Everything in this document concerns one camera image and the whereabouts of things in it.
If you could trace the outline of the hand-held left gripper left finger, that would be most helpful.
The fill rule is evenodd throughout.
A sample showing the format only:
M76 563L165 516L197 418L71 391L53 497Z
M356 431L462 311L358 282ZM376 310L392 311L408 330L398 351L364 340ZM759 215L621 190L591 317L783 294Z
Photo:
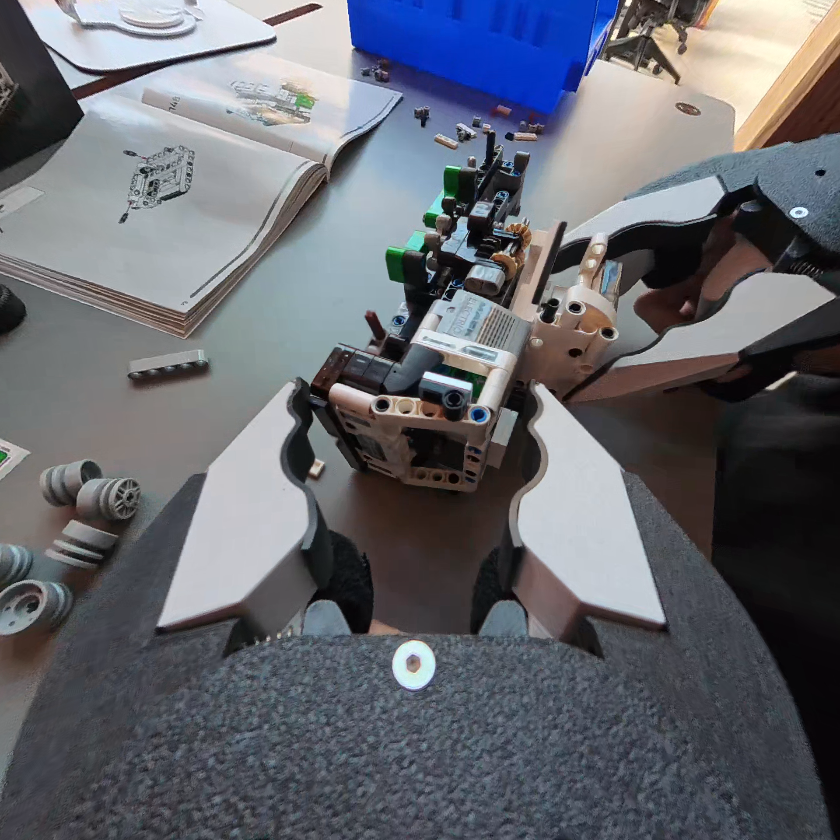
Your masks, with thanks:
M309 398L289 381L207 468L159 631L239 619L276 636L330 583L332 541L307 484Z

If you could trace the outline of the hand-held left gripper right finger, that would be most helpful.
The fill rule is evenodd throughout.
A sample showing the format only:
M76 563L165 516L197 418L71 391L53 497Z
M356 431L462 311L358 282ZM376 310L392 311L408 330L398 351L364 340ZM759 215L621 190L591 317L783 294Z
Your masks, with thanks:
M534 468L511 501L505 585L558 641L587 618L666 629L622 467L546 385L526 405Z

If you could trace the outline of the white and black lego model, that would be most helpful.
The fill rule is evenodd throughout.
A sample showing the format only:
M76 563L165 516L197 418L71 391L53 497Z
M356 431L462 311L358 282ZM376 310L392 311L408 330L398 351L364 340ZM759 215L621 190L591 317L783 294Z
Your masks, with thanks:
M349 465L414 487L472 492L498 469L527 385L562 398L617 340L622 268L607 234L573 252L574 284L551 283L565 224L534 234L521 215L530 162L487 129L482 161L444 169L424 229L386 250L404 303L363 349L337 344L310 405Z

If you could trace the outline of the grey lego wheel hub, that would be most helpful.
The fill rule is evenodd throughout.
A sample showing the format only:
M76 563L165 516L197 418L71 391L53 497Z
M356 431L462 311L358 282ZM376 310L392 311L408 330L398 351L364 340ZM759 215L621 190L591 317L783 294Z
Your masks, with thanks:
M125 522L136 514L140 499L140 483L134 478L96 478L79 489L76 509L87 520Z
M52 507L72 506L80 489L90 480L102 478L102 468L91 459L45 469L38 478L43 498Z
M59 537L44 551L44 556L83 571L97 571L114 550L119 536L71 519Z
M1 636L51 633L65 622L74 596L55 581L24 580L1 593Z
M1 590L27 579L34 554L25 546L1 543Z

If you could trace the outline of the scattered small lego pieces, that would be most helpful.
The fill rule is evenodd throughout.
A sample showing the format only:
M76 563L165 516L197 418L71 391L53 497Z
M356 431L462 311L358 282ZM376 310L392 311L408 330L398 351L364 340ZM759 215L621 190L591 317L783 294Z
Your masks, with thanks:
M365 66L360 69L360 75L380 83L388 84L391 80L389 62L383 59L373 66ZM413 109L413 118L419 122L422 128L425 128L431 119L431 108L429 106L415 107ZM482 118L479 115L474 115L469 124L457 122L455 123L454 129L454 136L450 137L445 133L438 132L434 136L434 141L454 151L460 144L475 140L480 134L486 135L489 139L490 134L493 133L494 126L490 122L482 122ZM542 136L544 131L544 123L533 120L522 120L518 125L518 130L505 133L505 138L521 142L533 142Z

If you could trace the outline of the black lego tyre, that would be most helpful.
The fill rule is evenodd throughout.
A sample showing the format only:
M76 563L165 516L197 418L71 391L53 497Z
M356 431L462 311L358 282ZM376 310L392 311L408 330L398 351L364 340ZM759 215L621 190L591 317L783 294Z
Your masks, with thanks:
M0 293L0 333L4 336L20 326L25 320L27 310L20 298L3 283Z

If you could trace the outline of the black lego set box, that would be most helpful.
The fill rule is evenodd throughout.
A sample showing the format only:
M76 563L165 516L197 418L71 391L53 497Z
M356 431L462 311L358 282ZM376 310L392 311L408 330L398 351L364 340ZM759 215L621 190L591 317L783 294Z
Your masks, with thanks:
M20 2L2 1L2 171L68 138L82 117Z

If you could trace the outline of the person's right hand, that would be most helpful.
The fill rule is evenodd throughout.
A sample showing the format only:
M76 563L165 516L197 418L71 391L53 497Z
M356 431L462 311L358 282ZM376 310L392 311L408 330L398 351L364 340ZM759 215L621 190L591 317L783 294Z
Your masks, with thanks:
M736 281L770 268L769 260L734 229L733 217L718 221L701 250L695 272L668 289L671 324L702 319Z

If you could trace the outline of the wooden panel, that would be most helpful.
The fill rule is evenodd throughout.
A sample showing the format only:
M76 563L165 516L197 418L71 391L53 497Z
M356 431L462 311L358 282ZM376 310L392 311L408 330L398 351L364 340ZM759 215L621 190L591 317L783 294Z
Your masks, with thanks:
M839 132L839 2L835 2L736 132L736 152Z

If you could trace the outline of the black office chair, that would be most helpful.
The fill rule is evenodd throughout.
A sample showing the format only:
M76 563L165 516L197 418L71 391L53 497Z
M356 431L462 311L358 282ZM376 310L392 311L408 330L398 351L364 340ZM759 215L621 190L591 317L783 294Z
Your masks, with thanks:
M655 31L672 27L678 36L677 52L683 55L687 49L687 29L694 14L694 2L631 1L614 27L615 37L607 40L600 58L624 60L635 71L645 68L654 76L665 72L678 85L680 74L655 40Z

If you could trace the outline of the person's dark clothing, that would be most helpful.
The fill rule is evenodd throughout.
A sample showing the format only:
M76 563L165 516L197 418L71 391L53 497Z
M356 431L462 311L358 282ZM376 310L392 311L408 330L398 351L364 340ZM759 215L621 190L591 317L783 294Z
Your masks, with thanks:
M839 825L839 380L797 374L717 431L711 561L775 658Z

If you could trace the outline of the blue plastic bin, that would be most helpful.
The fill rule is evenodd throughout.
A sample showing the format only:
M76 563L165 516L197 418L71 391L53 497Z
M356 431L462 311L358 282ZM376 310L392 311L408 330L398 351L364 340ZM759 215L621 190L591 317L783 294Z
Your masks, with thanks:
M576 92L618 1L349 1L354 48L549 114Z

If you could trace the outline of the open instruction booklet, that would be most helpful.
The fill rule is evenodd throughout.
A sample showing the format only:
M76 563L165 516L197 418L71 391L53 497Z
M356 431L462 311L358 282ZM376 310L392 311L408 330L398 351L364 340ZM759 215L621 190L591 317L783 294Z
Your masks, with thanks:
M2 274L180 338L403 98L263 49L137 83L2 193Z

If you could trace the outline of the clear plastic stand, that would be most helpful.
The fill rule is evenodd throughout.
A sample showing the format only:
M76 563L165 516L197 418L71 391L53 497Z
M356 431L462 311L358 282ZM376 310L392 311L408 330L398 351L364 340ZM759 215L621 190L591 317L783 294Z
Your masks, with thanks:
M185 2L175 1L55 1L78 26L111 30L145 38L176 38L191 34L201 17Z

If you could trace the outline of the grey rounded base plate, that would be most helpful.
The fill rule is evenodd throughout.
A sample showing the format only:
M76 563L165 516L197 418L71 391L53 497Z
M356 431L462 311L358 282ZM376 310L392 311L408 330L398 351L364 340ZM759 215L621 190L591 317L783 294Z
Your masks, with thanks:
M117 31L84 29L55 2L23 1L22 7L42 41L80 70L106 74L157 65L220 51L261 46L274 40L273 29L227 2L185 2L196 18L189 35L145 38Z

